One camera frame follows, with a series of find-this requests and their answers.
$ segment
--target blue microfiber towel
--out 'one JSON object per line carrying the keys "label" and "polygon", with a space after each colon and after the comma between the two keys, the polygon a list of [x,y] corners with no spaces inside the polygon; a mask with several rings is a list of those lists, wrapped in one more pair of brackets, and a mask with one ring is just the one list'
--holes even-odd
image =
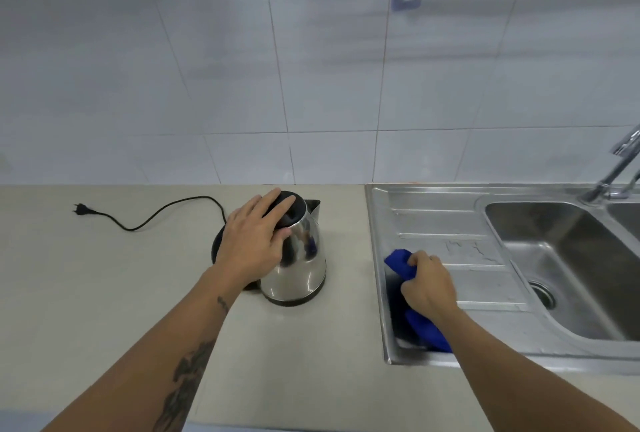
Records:
{"label": "blue microfiber towel", "polygon": [[[399,248],[391,252],[391,254],[385,258],[385,264],[387,264],[392,271],[402,277],[403,280],[412,280],[412,278],[415,278],[417,267],[410,266],[407,263],[409,257],[411,257],[410,251],[405,248]],[[436,325],[431,323],[431,321],[426,317],[413,309],[408,309],[404,313],[404,317],[412,327],[413,331],[415,331],[415,333],[430,347],[434,347],[438,351],[444,351],[446,353],[452,352],[449,343],[444,338],[440,330],[438,330]]]}

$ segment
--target kettle lid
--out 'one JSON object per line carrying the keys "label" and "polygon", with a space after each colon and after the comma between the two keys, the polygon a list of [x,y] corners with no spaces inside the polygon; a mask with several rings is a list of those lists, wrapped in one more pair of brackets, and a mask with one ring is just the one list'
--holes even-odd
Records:
{"label": "kettle lid", "polygon": [[305,202],[304,198],[298,194],[295,194],[293,192],[286,192],[284,190],[281,191],[276,200],[271,203],[267,210],[267,213],[273,210],[280,202],[289,198],[291,195],[296,197],[296,201],[293,202],[291,208],[287,210],[284,216],[278,220],[278,223],[276,223],[275,227],[276,230],[278,230],[279,228],[287,228],[288,226],[295,225],[302,219],[303,216],[305,216],[305,213],[307,211],[307,203]]}

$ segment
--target stainless steel kettle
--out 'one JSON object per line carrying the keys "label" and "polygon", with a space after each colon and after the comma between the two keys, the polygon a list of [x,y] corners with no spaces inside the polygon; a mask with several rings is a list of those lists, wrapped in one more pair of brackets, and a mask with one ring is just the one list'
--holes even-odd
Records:
{"label": "stainless steel kettle", "polygon": [[[320,200],[305,200],[300,195],[283,191],[267,213],[291,195],[296,201],[276,224],[276,230],[291,228],[291,235],[282,245],[282,260],[256,283],[269,301],[281,306],[295,306],[312,299],[322,289],[326,277],[326,259],[318,227]],[[223,231],[224,226],[211,248],[214,263]]]}

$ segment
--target drain strainer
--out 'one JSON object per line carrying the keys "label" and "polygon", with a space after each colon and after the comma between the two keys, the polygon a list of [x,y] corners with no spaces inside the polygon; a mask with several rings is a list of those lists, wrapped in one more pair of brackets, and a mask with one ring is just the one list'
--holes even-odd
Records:
{"label": "drain strainer", "polygon": [[538,299],[542,302],[542,305],[547,309],[551,310],[556,307],[556,298],[551,293],[546,285],[543,285],[535,280],[530,280],[529,285],[538,296]]}

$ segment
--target black cable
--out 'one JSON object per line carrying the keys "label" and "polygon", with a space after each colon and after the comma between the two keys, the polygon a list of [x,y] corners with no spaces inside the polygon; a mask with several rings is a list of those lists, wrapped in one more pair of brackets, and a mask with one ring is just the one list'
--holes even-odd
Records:
{"label": "black cable", "polygon": [[227,217],[225,216],[224,208],[222,208],[222,205],[220,203],[218,203],[218,201],[215,198],[212,198],[212,197],[209,197],[209,196],[189,197],[189,198],[183,198],[182,200],[176,200],[176,201],[172,201],[171,203],[167,203],[160,210],[156,211],[153,215],[151,215],[149,218],[147,218],[144,223],[142,223],[141,225],[136,226],[135,228],[127,228],[126,226],[122,225],[122,223],[120,223],[117,219],[113,218],[108,213],[102,213],[100,211],[93,210],[92,208],[89,208],[88,206],[85,206],[82,203],[76,205],[76,209],[74,210],[74,213],[76,213],[76,215],[102,215],[102,216],[106,216],[108,218],[111,218],[113,220],[113,222],[117,226],[122,228],[123,230],[126,230],[127,232],[135,232],[136,230],[140,230],[140,228],[142,228],[143,226],[147,225],[149,223],[149,221],[151,221],[152,219],[156,218],[156,215],[158,213],[160,213],[162,210],[164,210],[165,208],[170,207],[171,205],[175,205],[176,203],[182,203],[183,201],[199,200],[199,199],[211,200],[216,205],[218,205],[218,207],[220,208],[220,211],[222,212],[222,220],[225,222],[225,225],[227,224]]}

